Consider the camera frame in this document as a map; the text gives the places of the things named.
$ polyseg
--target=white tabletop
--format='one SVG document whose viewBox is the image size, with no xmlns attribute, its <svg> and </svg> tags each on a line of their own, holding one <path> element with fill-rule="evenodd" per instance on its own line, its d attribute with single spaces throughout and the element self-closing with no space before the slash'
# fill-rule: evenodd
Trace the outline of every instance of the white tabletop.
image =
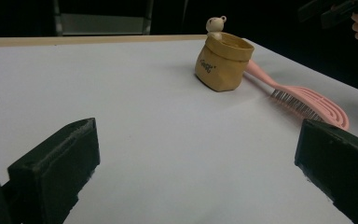
<svg viewBox="0 0 358 224">
<path fill-rule="evenodd" d="M 0 183 L 64 125 L 96 118 L 102 163 L 71 223 L 351 223 L 294 165 L 301 120 L 248 75 L 200 83 L 203 40 L 0 48 Z M 282 84 L 340 105 L 358 136 L 358 90 L 256 44 Z"/>
</svg>

